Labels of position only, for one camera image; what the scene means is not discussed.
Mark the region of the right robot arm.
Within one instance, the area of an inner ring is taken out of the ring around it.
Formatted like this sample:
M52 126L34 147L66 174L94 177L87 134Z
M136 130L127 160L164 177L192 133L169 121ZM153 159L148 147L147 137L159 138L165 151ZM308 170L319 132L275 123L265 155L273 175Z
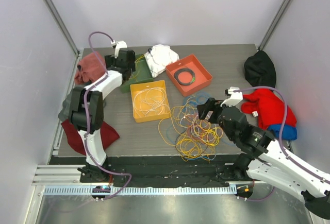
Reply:
M243 153L235 162L233 174L279 188L299 201L313 214L329 219L329 174L308 164L271 133L249 124L235 106L209 98L197 106L199 119L218 124L227 138Z

